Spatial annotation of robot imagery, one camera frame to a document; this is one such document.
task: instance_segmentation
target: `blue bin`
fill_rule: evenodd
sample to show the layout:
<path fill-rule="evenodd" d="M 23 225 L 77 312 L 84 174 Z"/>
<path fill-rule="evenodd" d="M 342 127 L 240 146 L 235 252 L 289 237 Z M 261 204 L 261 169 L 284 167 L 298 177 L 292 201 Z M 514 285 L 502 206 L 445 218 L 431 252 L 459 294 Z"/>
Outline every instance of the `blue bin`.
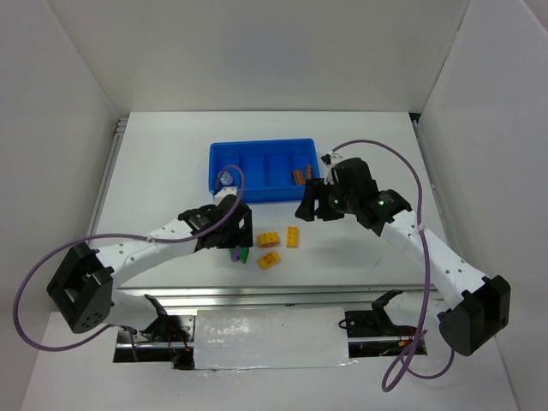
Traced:
<path fill-rule="evenodd" d="M 297 186 L 293 170 L 305 176 L 307 165 L 313 177 L 319 178 L 318 158 L 312 139 L 236 141 L 213 143 L 209 151 L 209 191 L 213 193 L 218 173 L 227 165 L 240 167 L 246 175 L 246 203 L 301 201 L 305 186 Z M 237 171 L 230 170 L 240 186 Z"/>

